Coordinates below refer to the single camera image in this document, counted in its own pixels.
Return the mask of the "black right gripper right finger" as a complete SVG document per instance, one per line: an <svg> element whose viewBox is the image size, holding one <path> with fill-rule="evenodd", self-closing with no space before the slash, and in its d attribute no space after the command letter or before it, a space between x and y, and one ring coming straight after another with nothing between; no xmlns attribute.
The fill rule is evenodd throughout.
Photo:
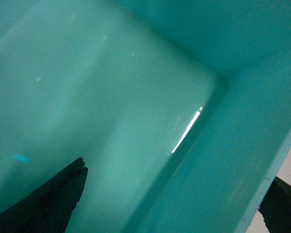
<svg viewBox="0 0 291 233"><path fill-rule="evenodd" d="M258 211L270 233L291 233L291 185L275 177Z"/></svg>

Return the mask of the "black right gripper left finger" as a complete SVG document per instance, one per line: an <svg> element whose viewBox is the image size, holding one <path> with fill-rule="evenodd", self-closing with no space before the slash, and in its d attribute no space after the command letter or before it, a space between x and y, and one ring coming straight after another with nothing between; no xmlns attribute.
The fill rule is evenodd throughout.
<svg viewBox="0 0 291 233"><path fill-rule="evenodd" d="M64 233L82 196L88 168L81 157L0 214L0 233Z"/></svg>

